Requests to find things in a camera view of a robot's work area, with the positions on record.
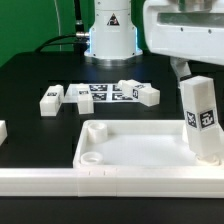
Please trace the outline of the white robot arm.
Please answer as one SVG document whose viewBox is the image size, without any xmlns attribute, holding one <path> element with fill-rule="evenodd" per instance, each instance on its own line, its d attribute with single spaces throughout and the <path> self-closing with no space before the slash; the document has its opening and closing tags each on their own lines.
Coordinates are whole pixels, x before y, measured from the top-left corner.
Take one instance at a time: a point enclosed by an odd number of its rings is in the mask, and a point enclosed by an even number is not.
<svg viewBox="0 0 224 224">
<path fill-rule="evenodd" d="M 94 3 L 86 58 L 113 66 L 141 55 L 131 0 Z M 224 0 L 145 0 L 143 28 L 150 52 L 168 56 L 179 79 L 191 74 L 190 60 L 224 65 Z"/>
</svg>

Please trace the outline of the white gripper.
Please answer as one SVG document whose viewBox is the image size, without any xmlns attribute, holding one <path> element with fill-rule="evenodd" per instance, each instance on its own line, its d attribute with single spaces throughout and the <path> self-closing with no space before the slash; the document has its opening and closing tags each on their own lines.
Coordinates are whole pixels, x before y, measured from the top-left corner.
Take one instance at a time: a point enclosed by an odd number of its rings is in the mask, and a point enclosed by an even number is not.
<svg viewBox="0 0 224 224">
<path fill-rule="evenodd" d="M 188 60 L 224 65 L 224 0 L 146 0 L 143 27 L 152 53 L 172 56 L 177 80 Z"/>
</svg>

